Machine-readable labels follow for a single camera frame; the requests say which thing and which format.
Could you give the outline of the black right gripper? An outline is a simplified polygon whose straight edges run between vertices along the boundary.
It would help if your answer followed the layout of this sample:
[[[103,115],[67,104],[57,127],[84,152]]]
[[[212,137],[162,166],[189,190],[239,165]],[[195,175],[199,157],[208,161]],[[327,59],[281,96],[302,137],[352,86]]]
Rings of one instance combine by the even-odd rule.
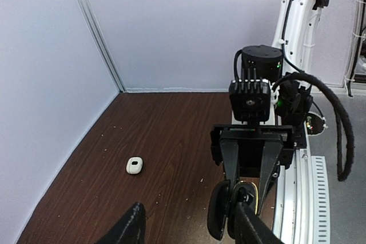
[[[307,147],[304,126],[215,125],[210,132],[211,153],[223,165],[234,187],[238,178],[259,178],[259,201],[264,201],[270,179],[280,167],[289,169],[298,149]]]

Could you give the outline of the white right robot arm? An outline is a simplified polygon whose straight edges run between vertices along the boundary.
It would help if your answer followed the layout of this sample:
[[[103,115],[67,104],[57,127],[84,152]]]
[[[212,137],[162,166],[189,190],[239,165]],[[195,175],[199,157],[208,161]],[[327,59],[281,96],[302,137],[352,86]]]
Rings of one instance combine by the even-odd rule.
[[[282,0],[270,46],[246,46],[234,56],[229,99],[238,125],[215,126],[210,134],[213,160],[225,179],[212,198],[233,202],[248,195],[241,177],[259,177],[254,196],[263,200],[281,166],[289,167],[304,137],[312,106],[312,85],[289,80],[308,70],[313,32],[329,0]]]

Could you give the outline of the white earbud charging case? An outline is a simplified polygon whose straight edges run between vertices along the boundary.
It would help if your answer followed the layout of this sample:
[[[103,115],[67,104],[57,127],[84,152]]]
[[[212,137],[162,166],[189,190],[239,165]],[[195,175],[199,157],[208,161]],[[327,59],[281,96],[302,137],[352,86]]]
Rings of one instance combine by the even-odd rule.
[[[131,157],[126,164],[126,172],[130,175],[137,175],[142,171],[144,161],[141,157]]]

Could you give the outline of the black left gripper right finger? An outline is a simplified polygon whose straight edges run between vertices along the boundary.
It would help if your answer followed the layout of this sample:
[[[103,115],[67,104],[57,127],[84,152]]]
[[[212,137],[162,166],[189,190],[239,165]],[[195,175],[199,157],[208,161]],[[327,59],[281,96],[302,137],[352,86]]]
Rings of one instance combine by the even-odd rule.
[[[238,203],[235,209],[234,238],[240,244],[283,243],[244,202]]]

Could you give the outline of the black round cap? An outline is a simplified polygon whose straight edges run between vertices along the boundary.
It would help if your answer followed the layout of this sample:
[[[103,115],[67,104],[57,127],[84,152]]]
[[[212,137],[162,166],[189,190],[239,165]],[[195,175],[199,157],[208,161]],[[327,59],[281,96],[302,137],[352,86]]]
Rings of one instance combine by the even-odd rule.
[[[222,240],[224,231],[234,238],[235,210],[240,202],[249,206],[255,214],[258,213],[258,187],[255,183],[239,181],[231,186],[229,180],[224,180],[216,184],[207,217],[208,232],[214,239]]]

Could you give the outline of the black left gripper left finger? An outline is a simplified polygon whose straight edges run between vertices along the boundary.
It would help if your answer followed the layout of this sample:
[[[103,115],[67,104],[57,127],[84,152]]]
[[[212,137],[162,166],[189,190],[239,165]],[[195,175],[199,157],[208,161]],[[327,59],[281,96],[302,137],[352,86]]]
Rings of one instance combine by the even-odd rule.
[[[142,203],[135,202],[96,243],[145,243],[145,232],[146,210]]]

